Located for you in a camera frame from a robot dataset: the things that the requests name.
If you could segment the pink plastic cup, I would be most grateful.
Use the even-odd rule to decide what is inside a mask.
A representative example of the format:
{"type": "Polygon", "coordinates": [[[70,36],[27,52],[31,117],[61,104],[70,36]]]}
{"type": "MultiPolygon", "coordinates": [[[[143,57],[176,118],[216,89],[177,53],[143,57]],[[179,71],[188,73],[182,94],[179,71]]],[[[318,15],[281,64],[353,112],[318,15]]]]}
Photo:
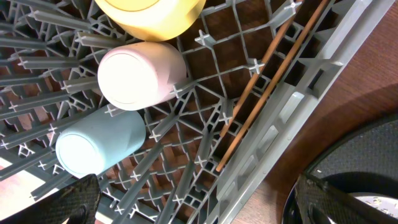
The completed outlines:
{"type": "Polygon", "coordinates": [[[99,88],[114,106],[135,111],[175,97],[187,78],[182,54],[166,42],[138,42],[110,50],[97,72],[99,88]]]}

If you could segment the grey plate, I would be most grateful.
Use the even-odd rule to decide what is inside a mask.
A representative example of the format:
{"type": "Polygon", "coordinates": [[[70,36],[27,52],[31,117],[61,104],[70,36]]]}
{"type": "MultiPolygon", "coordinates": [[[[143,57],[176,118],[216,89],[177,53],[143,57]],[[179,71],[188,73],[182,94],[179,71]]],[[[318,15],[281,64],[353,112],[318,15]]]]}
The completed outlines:
{"type": "Polygon", "coordinates": [[[397,218],[396,198],[369,192],[356,192],[350,193],[350,195],[387,215],[397,218]]]}

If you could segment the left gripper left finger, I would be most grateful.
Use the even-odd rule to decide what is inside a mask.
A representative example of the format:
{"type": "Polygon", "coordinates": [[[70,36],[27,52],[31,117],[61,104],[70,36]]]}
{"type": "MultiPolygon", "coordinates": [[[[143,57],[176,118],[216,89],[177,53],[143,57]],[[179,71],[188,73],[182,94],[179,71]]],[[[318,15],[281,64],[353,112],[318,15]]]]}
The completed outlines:
{"type": "Polygon", "coordinates": [[[100,198],[98,178],[89,174],[1,220],[1,224],[94,224],[100,198]]]}

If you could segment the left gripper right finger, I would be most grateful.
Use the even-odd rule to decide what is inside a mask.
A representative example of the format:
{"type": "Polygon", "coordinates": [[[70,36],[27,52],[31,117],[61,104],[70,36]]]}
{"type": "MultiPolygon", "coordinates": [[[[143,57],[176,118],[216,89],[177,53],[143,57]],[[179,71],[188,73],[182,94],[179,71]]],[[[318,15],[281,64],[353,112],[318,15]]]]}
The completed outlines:
{"type": "Polygon", "coordinates": [[[295,201],[302,223],[397,223],[397,219],[338,190],[313,175],[299,176],[295,201]]]}

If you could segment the yellow plastic bowl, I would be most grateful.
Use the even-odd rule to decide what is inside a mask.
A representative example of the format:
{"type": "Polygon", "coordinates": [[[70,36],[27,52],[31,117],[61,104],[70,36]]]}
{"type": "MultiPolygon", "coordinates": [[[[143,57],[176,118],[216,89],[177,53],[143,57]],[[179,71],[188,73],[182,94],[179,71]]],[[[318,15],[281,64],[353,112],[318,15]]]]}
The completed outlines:
{"type": "Polygon", "coordinates": [[[99,8],[132,36],[152,42],[173,39],[197,20],[205,0],[96,0],[99,8]]]}

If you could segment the light blue plastic cup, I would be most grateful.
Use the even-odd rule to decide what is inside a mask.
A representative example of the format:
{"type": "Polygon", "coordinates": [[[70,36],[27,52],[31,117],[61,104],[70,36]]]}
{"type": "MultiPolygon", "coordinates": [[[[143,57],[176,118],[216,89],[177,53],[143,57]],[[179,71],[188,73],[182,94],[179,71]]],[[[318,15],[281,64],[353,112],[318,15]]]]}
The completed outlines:
{"type": "Polygon", "coordinates": [[[55,152],[62,167],[75,177],[100,174],[137,151],[146,126],[137,111],[111,116],[106,106],[61,132],[55,152]]]}

